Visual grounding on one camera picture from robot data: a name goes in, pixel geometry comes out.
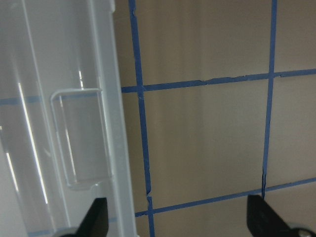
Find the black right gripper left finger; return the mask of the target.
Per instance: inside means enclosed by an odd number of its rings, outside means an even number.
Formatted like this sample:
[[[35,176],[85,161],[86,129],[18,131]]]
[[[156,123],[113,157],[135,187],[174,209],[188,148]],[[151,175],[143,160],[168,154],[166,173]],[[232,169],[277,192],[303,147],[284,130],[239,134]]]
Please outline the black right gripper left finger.
[[[108,205],[105,197],[96,198],[77,230],[78,237],[106,237],[109,231]]]

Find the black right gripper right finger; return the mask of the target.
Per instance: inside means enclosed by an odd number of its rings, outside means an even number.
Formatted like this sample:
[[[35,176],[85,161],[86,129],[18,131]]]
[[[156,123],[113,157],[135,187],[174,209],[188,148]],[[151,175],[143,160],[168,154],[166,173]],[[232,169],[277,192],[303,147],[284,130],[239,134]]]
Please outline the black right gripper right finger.
[[[247,227],[253,237],[284,237],[291,231],[260,195],[247,197]]]

